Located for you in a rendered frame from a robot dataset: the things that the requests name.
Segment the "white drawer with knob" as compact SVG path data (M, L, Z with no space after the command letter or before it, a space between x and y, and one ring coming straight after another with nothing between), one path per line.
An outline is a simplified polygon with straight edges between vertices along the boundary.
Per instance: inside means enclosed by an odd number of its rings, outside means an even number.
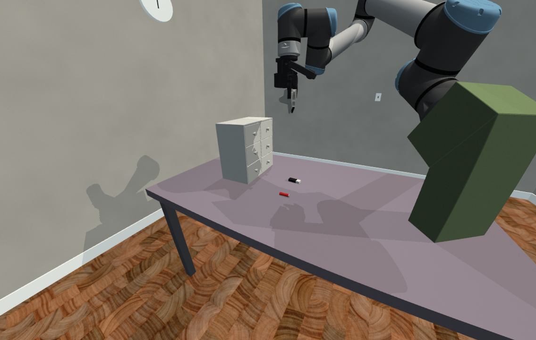
M244 127L246 134L246 145L253 144L255 141L261 140L260 123L255 123Z

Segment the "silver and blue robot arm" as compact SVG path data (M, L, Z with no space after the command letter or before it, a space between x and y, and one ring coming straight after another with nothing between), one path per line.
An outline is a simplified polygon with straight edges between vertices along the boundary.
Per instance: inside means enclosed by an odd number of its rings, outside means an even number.
M424 0L358 0L353 21L335 36L336 9L302 9L299 3L288 3L278 12L277 56L300 56L301 37L307 37L305 67L293 61L289 67L315 79L331 60L367 36L375 18L386 22L414 37L420 49L398 72L395 87L421 122L459 82L455 77L501 13L502 8L488 0L447 0L438 5Z

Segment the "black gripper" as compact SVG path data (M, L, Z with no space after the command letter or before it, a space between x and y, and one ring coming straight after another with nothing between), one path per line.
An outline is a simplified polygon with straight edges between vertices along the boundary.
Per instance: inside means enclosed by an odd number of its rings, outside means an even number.
M279 98L279 101L288 105L289 114L293 113L295 109L298 93L298 73L289 68L289 63L297 60L296 55L284 55L276 58L277 73L274 74L274 87L285 88L284 95Z

